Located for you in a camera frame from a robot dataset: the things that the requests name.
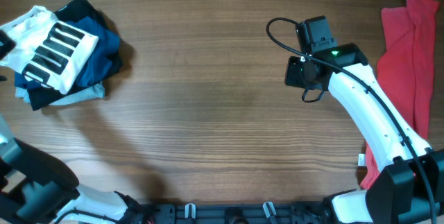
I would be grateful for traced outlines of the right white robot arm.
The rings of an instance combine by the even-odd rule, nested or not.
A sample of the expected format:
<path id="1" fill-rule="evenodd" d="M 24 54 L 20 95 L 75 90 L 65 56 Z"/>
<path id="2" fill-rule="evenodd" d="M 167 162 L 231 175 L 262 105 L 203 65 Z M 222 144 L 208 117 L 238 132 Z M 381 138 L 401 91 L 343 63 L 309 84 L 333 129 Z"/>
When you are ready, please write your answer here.
<path id="1" fill-rule="evenodd" d="M 330 198 L 334 221 L 436 223 L 443 215 L 443 151 L 433 150 L 403 119 L 360 49 L 346 44 L 292 53 L 286 85 L 333 95 L 364 136 L 379 171 L 369 189 Z"/>

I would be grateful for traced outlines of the white t-shirt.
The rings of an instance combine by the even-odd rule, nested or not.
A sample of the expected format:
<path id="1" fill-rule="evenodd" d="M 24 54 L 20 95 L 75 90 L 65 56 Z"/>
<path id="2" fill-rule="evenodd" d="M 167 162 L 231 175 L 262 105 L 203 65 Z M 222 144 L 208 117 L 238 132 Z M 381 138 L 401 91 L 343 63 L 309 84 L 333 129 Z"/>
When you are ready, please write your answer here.
<path id="1" fill-rule="evenodd" d="M 1 26 L 15 47 L 2 60 L 44 87 L 67 94 L 91 56 L 99 38 L 60 21 L 42 6 Z"/>

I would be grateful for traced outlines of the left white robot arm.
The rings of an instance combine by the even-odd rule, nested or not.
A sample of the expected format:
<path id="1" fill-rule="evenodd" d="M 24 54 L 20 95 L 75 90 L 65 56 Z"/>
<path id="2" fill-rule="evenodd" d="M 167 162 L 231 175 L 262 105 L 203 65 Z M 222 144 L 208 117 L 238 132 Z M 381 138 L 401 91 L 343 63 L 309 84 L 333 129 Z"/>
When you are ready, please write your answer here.
<path id="1" fill-rule="evenodd" d="M 59 159 L 11 133 L 1 121 L 1 219 L 9 223 L 149 223 L 130 196 L 81 185 Z"/>

